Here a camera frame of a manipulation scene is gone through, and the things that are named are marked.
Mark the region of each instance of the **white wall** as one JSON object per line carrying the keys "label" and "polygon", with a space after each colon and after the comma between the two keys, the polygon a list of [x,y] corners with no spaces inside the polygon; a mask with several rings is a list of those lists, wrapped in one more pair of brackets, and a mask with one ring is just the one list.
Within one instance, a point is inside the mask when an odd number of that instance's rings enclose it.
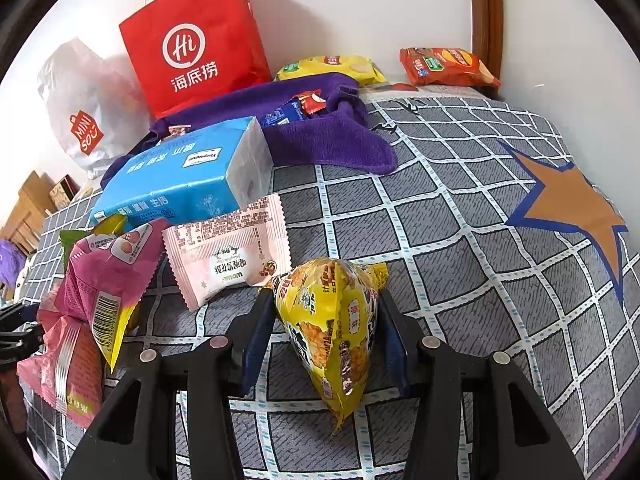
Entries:
{"label": "white wall", "polygon": [[640,246],[640,62],[593,0],[504,0],[500,94],[544,115]]}
{"label": "white wall", "polygon": [[[55,48],[78,36],[100,56],[125,52],[118,24],[145,0],[59,0],[38,24],[0,84],[0,224],[30,171],[53,180],[82,171],[52,136],[36,75]],[[251,0],[272,72],[319,54],[361,54],[389,79],[404,79],[401,47],[470,48],[470,0]]]}

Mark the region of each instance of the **blue snack packet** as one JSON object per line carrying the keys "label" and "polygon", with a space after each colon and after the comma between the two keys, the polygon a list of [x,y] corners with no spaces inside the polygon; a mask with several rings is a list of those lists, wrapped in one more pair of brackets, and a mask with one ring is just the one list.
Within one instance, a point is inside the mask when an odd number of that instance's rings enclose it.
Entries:
{"label": "blue snack packet", "polygon": [[294,97],[288,103],[282,105],[280,108],[276,108],[270,114],[266,114],[263,117],[258,117],[260,126],[265,128],[267,126],[277,126],[278,124],[289,124],[297,121],[304,121],[306,116],[302,112],[302,106],[300,100]]}
{"label": "blue snack packet", "polygon": [[127,230],[155,218],[207,220],[267,195],[272,169],[255,118],[212,124],[132,157],[102,192],[92,223],[116,212],[127,217]]}

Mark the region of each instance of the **yellow snack bag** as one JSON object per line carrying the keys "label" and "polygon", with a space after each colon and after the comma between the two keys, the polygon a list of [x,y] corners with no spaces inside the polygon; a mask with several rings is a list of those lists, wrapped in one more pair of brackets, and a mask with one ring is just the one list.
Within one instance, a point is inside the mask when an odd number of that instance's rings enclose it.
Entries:
{"label": "yellow snack bag", "polygon": [[317,258],[266,285],[293,348],[334,414],[334,434],[367,384],[378,291],[387,278],[386,264]]}
{"label": "yellow snack bag", "polygon": [[276,81],[327,72],[340,72],[353,77],[360,86],[386,82],[378,67],[370,59],[362,56],[307,57],[282,67],[276,74]]}

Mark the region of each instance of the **hi logo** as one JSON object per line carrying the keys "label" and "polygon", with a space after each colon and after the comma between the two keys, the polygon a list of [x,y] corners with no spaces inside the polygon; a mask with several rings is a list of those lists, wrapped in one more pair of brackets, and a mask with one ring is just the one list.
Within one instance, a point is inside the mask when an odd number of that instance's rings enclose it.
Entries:
{"label": "hi logo", "polygon": [[164,60],[174,68],[189,68],[199,62],[206,40],[200,27],[181,23],[172,28],[162,42]]}

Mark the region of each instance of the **pink snack bag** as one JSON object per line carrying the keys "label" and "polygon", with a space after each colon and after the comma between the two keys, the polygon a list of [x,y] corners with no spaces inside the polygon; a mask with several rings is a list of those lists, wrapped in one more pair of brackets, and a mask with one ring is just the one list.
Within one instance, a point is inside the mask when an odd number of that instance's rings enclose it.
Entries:
{"label": "pink snack bag", "polygon": [[280,196],[162,234],[184,301],[198,310],[227,286],[263,286],[291,270],[289,237]]}
{"label": "pink snack bag", "polygon": [[71,251],[56,308],[89,323],[112,371],[129,319],[158,266],[162,230],[169,225],[155,219],[100,247],[83,238]]}
{"label": "pink snack bag", "polygon": [[56,291],[45,295],[38,310],[46,350],[20,361],[17,371],[52,407],[88,428],[102,407],[100,351],[87,323],[55,311]]}

